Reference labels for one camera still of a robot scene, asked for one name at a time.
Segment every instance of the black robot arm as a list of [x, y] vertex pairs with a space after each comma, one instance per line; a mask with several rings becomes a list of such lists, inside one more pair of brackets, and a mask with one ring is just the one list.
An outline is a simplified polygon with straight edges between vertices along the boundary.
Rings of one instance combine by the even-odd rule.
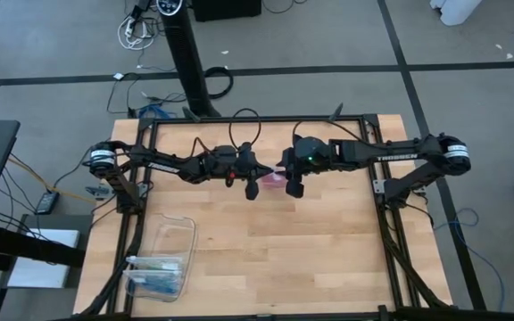
[[[116, 159], [120, 155], [128, 156], [128, 160], [118, 165]], [[238, 150], [224, 145], [196, 156], [181, 158], [142, 145], [102, 142], [91, 149], [87, 165], [91, 174], [111, 185], [119, 200], [119, 211], [129, 212], [142, 209], [139, 187], [124, 177], [124, 173], [133, 168], [161, 170], [175, 174], [190, 184], [217, 178], [224, 179], [225, 185], [231, 187], [235, 179], [246, 180], [245, 196], [248, 200], [254, 200], [259, 193], [256, 180], [273, 172], [273, 169], [256, 160], [249, 143], [243, 143]]]
[[410, 141], [370, 144], [358, 140], [331, 139], [328, 144], [315, 137], [294, 136], [294, 146], [283, 151], [278, 166], [285, 167], [286, 192], [303, 197], [303, 176], [311, 173], [363, 169], [375, 162], [425, 160], [403, 178], [375, 181], [383, 202], [405, 205], [411, 191], [434, 183], [445, 175], [458, 176], [470, 170], [468, 148], [459, 139], [441, 134]]

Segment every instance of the clear plastic container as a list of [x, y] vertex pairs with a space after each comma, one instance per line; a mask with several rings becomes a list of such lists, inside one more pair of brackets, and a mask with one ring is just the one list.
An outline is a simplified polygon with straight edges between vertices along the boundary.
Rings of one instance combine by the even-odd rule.
[[191, 218], [149, 215], [144, 249], [139, 257], [126, 258], [126, 291], [135, 298], [173, 302], [187, 282], [194, 256], [195, 222]]

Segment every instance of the black box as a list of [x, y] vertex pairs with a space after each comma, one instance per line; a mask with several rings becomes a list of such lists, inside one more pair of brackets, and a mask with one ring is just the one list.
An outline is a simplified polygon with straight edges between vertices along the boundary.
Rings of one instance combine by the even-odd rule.
[[192, 0], [196, 21], [213, 21], [261, 14], [261, 0]]

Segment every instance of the desk leg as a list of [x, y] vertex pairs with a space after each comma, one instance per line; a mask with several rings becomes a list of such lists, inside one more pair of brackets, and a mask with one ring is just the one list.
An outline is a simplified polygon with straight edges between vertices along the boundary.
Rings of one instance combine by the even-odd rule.
[[0, 227], [0, 253], [81, 268], [86, 252]]

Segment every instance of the wooden tabletop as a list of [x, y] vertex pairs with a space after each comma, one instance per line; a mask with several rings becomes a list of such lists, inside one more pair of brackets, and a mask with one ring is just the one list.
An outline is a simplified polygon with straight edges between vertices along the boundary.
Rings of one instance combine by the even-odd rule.
[[[380, 115], [379, 119], [384, 140], [407, 138], [399, 115]], [[339, 123], [360, 135], [357, 123]], [[293, 126], [263, 123], [253, 147], [257, 160], [274, 166], [291, 144]], [[256, 129], [256, 124], [235, 124], [237, 144], [251, 141]], [[322, 122], [303, 123], [297, 132], [324, 140], [353, 139]], [[118, 120], [112, 139], [133, 144], [136, 135], [136, 120]], [[156, 147], [187, 156], [197, 136], [210, 148], [230, 144], [227, 124], [176, 124], [159, 127]], [[394, 177], [402, 177], [414, 169], [414, 163], [393, 162], [390, 167]], [[159, 171], [153, 172], [152, 181], [141, 252], [147, 255], [152, 249], [154, 226], [161, 215], [193, 219], [197, 243], [181, 297], [173, 303], [135, 299], [132, 316], [366, 312], [381, 304], [394, 309], [366, 169], [306, 177], [300, 200], [286, 195], [284, 188], [267, 189], [261, 183], [257, 200], [250, 202], [245, 199], [245, 182], [231, 188], [219, 180], [190, 185]], [[408, 203], [426, 208], [417, 196], [412, 195]], [[105, 206], [95, 217], [112, 206]], [[429, 219], [410, 208], [401, 210], [401, 215], [413, 266], [436, 295], [450, 303]], [[88, 306], [112, 272], [120, 220], [121, 215], [113, 213], [93, 227], [75, 312]], [[122, 284], [118, 310], [123, 293]]]

